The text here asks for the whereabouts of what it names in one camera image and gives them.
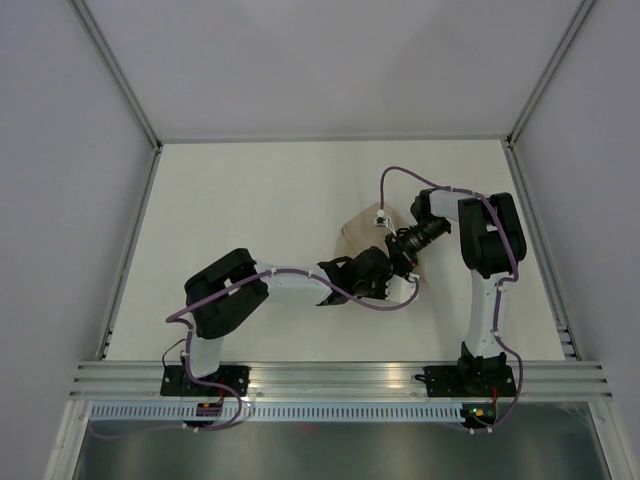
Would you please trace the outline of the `beige cloth napkin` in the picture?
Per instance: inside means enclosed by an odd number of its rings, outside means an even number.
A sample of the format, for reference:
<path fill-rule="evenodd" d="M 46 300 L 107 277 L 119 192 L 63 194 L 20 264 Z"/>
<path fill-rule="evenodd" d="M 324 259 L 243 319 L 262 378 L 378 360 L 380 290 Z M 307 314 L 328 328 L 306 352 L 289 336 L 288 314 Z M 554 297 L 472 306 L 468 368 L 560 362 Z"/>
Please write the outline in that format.
<path fill-rule="evenodd" d="M 388 256 L 384 240 L 391 233 L 384 228 L 374 226 L 374 218 L 378 210 L 380 210 L 379 205 L 374 203 L 352 217 L 340 229 L 334 254 L 338 258 L 348 257 L 348 260 L 339 265 L 342 288 L 347 291 L 347 266 L 353 258 L 370 247 L 378 247 Z M 401 228 L 409 226 L 409 223 L 394 208 L 385 207 L 384 211 L 392 218 L 397 234 L 400 233 Z"/>

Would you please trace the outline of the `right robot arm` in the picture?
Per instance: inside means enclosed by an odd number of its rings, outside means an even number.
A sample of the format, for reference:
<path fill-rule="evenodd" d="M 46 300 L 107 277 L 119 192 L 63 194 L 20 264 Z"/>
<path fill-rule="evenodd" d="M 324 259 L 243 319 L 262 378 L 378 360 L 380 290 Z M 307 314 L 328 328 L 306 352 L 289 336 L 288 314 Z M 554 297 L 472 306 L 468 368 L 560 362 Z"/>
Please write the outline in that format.
<path fill-rule="evenodd" d="M 416 224 L 385 236 L 394 272 L 406 276 L 418 265 L 418 254 L 458 224 L 460 251 L 471 273 L 471 314 L 454 378 L 459 388 L 478 395 L 492 381 L 510 379 L 507 350 L 501 338 L 503 303 L 509 285 L 519 279 L 526 240 L 512 196 L 488 198 L 473 193 L 427 189 L 410 208 Z"/>

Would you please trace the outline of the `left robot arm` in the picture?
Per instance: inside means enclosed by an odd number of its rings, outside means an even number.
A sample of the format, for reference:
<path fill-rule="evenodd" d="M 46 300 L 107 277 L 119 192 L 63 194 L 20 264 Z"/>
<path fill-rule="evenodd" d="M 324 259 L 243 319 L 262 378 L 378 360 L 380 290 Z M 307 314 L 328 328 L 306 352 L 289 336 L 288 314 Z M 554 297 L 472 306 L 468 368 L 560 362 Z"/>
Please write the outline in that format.
<path fill-rule="evenodd" d="M 184 285 L 188 307 L 220 295 L 189 312 L 195 332 L 188 341 L 190 365 L 183 375 L 184 385 L 198 396 L 216 389 L 223 338 L 262 304 L 336 306 L 351 296 L 382 300 L 391 277 L 391 262 L 377 247 L 354 258 L 320 262 L 303 274 L 259 262 L 245 248 L 229 252 Z"/>

